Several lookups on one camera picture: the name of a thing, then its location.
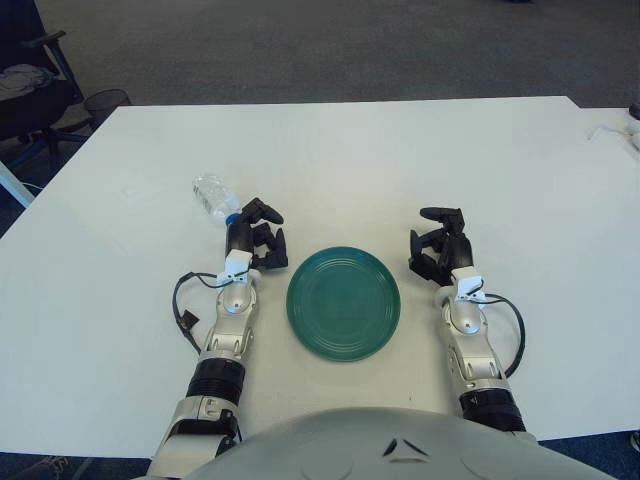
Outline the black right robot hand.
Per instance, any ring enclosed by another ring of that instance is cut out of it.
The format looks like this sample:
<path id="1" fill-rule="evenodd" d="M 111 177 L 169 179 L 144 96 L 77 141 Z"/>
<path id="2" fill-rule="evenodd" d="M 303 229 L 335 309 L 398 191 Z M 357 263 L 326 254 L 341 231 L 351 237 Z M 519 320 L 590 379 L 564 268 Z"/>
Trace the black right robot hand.
<path id="1" fill-rule="evenodd" d="M 410 231 L 409 269 L 439 286 L 452 285 L 454 270 L 474 265 L 462 210 L 426 207 L 420 210 L 420 215 L 440 223 L 441 227 L 423 235 Z"/>

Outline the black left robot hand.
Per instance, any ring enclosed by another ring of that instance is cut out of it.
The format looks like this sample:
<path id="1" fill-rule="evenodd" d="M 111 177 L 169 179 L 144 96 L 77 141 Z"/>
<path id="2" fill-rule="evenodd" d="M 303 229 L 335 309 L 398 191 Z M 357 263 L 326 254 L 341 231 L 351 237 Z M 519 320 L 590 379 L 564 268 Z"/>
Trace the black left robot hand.
<path id="1" fill-rule="evenodd" d="M 284 219 L 273 207 L 258 197 L 249 201 L 239 213 L 226 219 L 226 253 L 239 250 L 250 255 L 249 268 L 279 269 L 288 266 L 284 232 L 271 225 L 282 225 Z"/>

